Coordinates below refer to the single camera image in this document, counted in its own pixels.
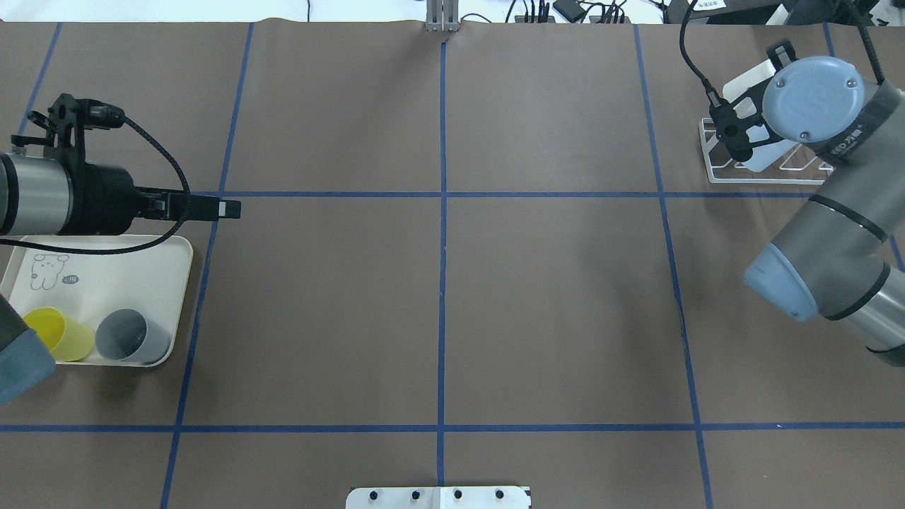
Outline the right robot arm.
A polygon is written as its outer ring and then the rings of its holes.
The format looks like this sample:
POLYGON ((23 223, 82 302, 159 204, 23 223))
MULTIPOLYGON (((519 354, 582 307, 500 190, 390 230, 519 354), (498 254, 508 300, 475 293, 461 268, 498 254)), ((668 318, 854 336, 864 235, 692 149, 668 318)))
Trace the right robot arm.
POLYGON ((878 250, 903 226, 903 91, 811 56, 776 72, 763 108, 770 129, 834 170, 747 267, 745 284, 791 319, 837 323, 902 367, 903 271, 878 250))

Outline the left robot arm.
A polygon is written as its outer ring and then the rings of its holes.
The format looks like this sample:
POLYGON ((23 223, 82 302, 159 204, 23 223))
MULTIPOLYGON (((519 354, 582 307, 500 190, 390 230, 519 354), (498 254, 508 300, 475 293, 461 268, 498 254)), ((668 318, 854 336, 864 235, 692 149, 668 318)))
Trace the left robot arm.
MULTIPOLYGON (((2 155, 2 235, 120 235, 135 218, 170 221, 239 219, 239 201, 187 188, 139 187, 123 168, 51 158, 2 155)), ((35 329, 2 300, 2 402, 9 403, 54 372, 35 329)))

